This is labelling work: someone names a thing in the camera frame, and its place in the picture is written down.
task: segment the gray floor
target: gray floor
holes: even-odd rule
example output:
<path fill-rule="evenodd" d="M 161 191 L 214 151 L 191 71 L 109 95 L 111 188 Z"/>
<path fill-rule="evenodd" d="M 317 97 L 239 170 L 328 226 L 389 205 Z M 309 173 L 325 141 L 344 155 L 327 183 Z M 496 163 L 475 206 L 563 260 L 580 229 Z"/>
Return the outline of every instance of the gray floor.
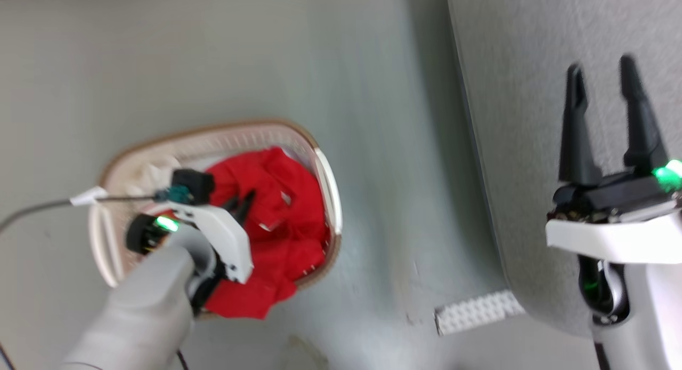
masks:
<path fill-rule="evenodd" d="M 341 256 L 266 321 L 197 324 L 192 368 L 596 368 L 528 317 L 436 335 L 434 307 L 505 286 L 450 37 L 446 0 L 0 0 L 2 214 L 151 136 L 293 119 L 336 172 Z M 107 294 L 85 210 L 3 235 L 0 291 L 17 365 L 58 362 Z"/>

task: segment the red cloth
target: red cloth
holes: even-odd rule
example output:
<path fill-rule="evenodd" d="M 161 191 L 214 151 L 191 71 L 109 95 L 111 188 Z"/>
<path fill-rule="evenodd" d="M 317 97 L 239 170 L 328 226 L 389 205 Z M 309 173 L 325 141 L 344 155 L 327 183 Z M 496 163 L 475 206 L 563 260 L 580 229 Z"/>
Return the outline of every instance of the red cloth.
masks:
<path fill-rule="evenodd" d="M 324 263 L 328 235 L 317 179 L 280 148 L 225 159 L 210 168 L 211 204 L 256 190 L 244 229 L 254 269 L 245 285 L 224 280 L 206 308 L 223 317 L 265 319 L 270 307 L 296 292 L 294 280 Z"/>

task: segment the basket handle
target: basket handle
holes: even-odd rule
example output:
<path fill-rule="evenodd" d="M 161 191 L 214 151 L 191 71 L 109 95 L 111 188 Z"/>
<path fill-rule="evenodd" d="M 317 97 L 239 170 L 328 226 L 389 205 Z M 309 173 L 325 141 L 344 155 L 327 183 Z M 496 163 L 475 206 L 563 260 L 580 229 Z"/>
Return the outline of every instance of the basket handle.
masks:
<path fill-rule="evenodd" d="M 112 254 L 109 251 L 108 239 L 113 235 L 113 224 L 109 210 L 102 205 L 90 207 L 90 247 L 102 278 L 110 287 L 117 287 L 119 281 L 114 273 L 113 264 L 110 260 Z"/>
<path fill-rule="evenodd" d="M 324 209 L 327 210 L 329 215 L 329 227 L 334 232 L 334 235 L 339 236 L 343 228 L 343 217 L 341 213 L 341 197 L 339 196 L 338 186 L 336 186 L 336 178 L 334 178 L 334 173 L 331 171 L 327 156 L 322 153 L 319 147 L 315 148 L 315 156 L 315 167 L 319 174 Z"/>

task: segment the gray upholstery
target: gray upholstery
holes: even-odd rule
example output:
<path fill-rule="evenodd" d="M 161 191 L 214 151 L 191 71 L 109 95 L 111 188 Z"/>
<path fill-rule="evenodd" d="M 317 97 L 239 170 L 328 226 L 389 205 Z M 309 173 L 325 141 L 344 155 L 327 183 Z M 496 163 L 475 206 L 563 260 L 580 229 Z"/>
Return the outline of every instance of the gray upholstery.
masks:
<path fill-rule="evenodd" d="M 671 157 L 682 156 L 682 0 L 450 0 L 453 32 L 509 286 L 531 316 L 587 335 L 575 256 L 545 247 L 565 71 L 583 64 L 595 159 L 622 167 L 619 57 L 632 52 Z"/>

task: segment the laundry basket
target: laundry basket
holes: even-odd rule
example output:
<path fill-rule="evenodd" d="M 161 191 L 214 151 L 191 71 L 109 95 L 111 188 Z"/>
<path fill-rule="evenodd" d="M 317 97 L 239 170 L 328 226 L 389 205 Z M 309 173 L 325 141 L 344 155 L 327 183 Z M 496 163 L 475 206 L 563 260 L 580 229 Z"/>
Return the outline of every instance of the laundry basket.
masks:
<path fill-rule="evenodd" d="M 260 120 L 215 125 L 190 130 L 124 151 L 104 169 L 100 186 L 111 195 L 144 195 L 167 187 L 173 169 L 204 170 L 229 156 L 281 147 L 317 177 L 324 202 L 329 240 L 324 244 L 326 260 L 296 281 L 299 289 L 312 285 L 334 265 L 341 244 L 341 202 L 334 174 L 317 142 L 299 125 L 286 120 Z M 136 214 L 158 214 L 167 205 L 146 203 L 101 203 L 90 209 L 90 245 L 105 282 L 116 287 L 143 259 L 127 250 L 127 225 Z"/>

